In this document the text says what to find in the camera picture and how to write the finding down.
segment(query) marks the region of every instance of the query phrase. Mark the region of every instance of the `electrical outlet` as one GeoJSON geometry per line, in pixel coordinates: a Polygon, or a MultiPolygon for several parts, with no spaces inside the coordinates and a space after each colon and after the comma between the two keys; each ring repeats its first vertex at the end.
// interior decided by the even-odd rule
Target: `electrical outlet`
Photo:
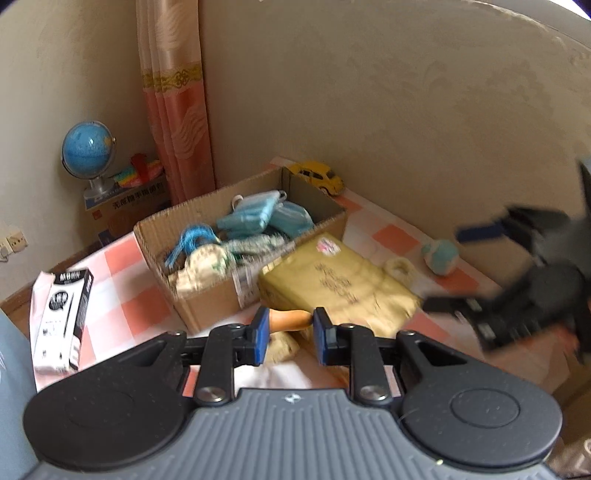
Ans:
{"type": "Polygon", "coordinates": [[[14,253],[22,252],[28,245],[23,232],[20,230],[11,232],[7,238],[8,244],[14,253]]]}
{"type": "Polygon", "coordinates": [[[8,238],[0,238],[0,258],[8,258],[8,255],[14,253],[8,238]]]}

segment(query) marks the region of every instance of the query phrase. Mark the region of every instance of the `curtain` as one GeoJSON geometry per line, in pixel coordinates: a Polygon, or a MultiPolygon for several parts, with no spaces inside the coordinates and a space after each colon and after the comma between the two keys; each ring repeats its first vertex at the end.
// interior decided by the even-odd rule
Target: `curtain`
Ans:
{"type": "Polygon", "coordinates": [[[172,203],[215,189],[198,0],[136,0],[148,121],[172,203]]]}

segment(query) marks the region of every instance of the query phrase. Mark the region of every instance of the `yellow toy car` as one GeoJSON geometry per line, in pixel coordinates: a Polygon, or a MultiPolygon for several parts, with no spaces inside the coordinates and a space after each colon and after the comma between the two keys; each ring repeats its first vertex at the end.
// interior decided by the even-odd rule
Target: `yellow toy car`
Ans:
{"type": "Polygon", "coordinates": [[[343,180],[328,165],[319,161],[294,163],[289,169],[327,195],[340,195],[345,189],[343,180]]]}

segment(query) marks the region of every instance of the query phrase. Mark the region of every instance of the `light blue plush toy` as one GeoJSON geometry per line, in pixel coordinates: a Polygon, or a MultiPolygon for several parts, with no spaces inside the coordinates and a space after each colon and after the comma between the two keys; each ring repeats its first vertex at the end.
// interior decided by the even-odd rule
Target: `light blue plush toy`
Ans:
{"type": "Polygon", "coordinates": [[[431,271],[440,276],[452,273],[460,258],[457,247],[449,240],[431,240],[423,245],[421,253],[431,271]]]}

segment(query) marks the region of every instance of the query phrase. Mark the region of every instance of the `white box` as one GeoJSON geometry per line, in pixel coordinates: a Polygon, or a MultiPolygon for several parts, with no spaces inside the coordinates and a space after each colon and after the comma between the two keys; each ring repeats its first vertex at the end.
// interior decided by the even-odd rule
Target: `white box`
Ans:
{"type": "Polygon", "coordinates": [[[35,371],[65,373],[78,370],[93,279],[87,268],[55,275],[35,343],[35,371]]]}

